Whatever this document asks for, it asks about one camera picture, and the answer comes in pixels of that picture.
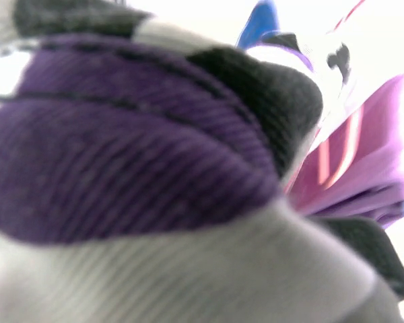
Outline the purple camouflage trousers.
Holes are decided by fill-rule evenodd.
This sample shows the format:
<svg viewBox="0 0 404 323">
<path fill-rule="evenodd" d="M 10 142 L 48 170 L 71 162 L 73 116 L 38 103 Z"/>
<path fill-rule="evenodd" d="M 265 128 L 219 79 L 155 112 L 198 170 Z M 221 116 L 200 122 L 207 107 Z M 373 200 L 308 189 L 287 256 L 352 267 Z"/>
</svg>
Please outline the purple camouflage trousers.
<svg viewBox="0 0 404 323">
<path fill-rule="evenodd" d="M 0 322 L 401 322 L 376 219 L 286 190 L 403 83 L 341 30 L 241 49 L 109 1 L 0 1 Z"/>
</svg>

